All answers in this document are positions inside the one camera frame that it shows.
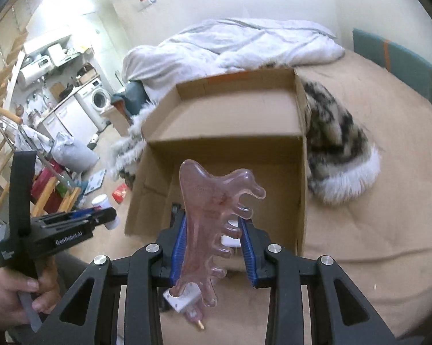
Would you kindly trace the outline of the pink translucent massage comb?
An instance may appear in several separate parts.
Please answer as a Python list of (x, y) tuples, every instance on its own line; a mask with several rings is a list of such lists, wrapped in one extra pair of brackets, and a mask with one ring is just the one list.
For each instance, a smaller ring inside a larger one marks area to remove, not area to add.
[(231, 258), (233, 251), (221, 242), (228, 236), (242, 237), (240, 227), (228, 222), (231, 216), (248, 220), (253, 210), (243, 205), (243, 195), (262, 200), (266, 190), (258, 185), (251, 170), (240, 168), (215, 176), (195, 160), (185, 160), (180, 166), (180, 189), (185, 207), (186, 247), (178, 276), (170, 289), (174, 297), (182, 295), (187, 285), (198, 286), (204, 305), (217, 305), (214, 282), (226, 276), (226, 269), (215, 258)]

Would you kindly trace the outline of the white wall charger plug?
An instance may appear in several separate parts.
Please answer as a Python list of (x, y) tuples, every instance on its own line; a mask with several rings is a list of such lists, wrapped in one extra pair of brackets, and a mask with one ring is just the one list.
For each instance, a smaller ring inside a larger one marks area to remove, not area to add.
[(169, 289), (162, 296), (175, 312), (184, 315), (199, 331), (205, 330), (201, 292), (195, 283), (188, 283), (178, 297), (172, 296)]

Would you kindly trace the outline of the white pill bottle blue label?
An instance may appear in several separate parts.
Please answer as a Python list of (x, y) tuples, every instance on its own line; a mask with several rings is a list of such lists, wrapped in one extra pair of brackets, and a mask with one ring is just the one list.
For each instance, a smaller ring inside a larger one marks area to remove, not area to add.
[(111, 205), (109, 197), (106, 194), (101, 194), (91, 200), (91, 205), (94, 209), (100, 210), (103, 215), (103, 224), (106, 229), (113, 230), (119, 225), (119, 217), (116, 209)]

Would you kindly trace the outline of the wooden rack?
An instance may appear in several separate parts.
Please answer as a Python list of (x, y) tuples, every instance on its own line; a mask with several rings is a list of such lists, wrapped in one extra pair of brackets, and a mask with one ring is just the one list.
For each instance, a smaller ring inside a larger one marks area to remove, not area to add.
[(32, 216), (72, 210), (81, 194), (81, 187), (66, 189), (63, 195), (59, 192), (58, 187), (59, 181), (53, 176), (47, 181), (42, 179), (34, 181), (31, 187)]

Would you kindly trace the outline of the red snack packet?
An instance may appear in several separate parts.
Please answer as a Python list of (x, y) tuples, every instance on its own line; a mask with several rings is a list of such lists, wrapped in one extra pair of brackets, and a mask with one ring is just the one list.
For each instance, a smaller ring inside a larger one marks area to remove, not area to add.
[(112, 198), (118, 203), (121, 204), (126, 197), (126, 194), (130, 190), (129, 186), (126, 183), (119, 185), (113, 192)]

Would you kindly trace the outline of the grey stuffed plastic bag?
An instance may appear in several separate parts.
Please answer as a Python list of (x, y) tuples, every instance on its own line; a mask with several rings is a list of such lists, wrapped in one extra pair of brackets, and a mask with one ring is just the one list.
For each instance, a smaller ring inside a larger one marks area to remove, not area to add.
[(60, 165), (78, 174), (90, 170), (99, 156), (70, 135), (58, 133), (52, 148), (53, 159)]

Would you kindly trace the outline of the leopard print fluffy blanket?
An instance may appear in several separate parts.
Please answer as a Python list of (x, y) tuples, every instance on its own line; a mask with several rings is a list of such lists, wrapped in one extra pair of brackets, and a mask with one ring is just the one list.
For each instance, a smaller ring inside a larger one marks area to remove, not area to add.
[[(371, 188), (380, 173), (380, 154), (351, 113), (321, 83), (301, 79), (305, 111), (308, 187), (315, 198), (336, 206)], [(130, 123), (126, 136), (112, 147), (109, 174), (133, 188), (135, 166), (145, 141), (141, 127), (157, 103), (140, 81), (111, 96), (111, 105)]]

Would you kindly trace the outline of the open cardboard box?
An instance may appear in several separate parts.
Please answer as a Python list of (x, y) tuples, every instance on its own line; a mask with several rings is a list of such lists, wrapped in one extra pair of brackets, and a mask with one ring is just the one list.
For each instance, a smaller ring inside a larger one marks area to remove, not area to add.
[(212, 175), (251, 170), (264, 200), (245, 197), (255, 225), (301, 254), (306, 227), (306, 95), (292, 69), (258, 69), (175, 86), (142, 125), (144, 150), (125, 232), (152, 240), (182, 199), (179, 169), (192, 159)]

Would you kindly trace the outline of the white washing machine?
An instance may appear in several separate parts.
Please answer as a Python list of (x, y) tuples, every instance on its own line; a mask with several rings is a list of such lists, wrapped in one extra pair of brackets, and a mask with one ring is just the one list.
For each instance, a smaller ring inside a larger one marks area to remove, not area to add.
[(100, 77), (87, 82), (74, 96), (98, 129), (103, 130), (108, 120), (102, 113), (110, 106), (111, 94), (103, 86)]

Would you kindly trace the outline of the white water heater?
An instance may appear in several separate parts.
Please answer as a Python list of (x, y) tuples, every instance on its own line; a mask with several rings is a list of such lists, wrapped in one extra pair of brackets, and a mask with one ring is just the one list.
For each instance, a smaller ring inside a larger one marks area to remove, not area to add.
[(54, 65), (51, 58), (48, 55), (44, 55), (20, 70), (17, 83), (21, 89), (25, 89), (53, 69)]

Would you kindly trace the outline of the white crumpled duvet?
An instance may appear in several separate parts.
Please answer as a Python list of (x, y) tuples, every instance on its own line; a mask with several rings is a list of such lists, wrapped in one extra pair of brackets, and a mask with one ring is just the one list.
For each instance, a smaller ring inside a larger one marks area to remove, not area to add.
[(267, 64), (328, 64), (344, 54), (328, 28), (308, 20), (205, 20), (158, 45), (131, 49), (123, 59), (122, 77), (142, 82), (158, 102), (178, 83)]

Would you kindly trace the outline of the teal cushion with orange stripe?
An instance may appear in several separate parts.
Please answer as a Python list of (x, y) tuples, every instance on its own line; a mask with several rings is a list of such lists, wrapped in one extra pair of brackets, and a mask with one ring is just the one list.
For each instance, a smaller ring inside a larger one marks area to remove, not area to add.
[(393, 41), (360, 29), (352, 32), (354, 52), (386, 69), (432, 104), (432, 64)]

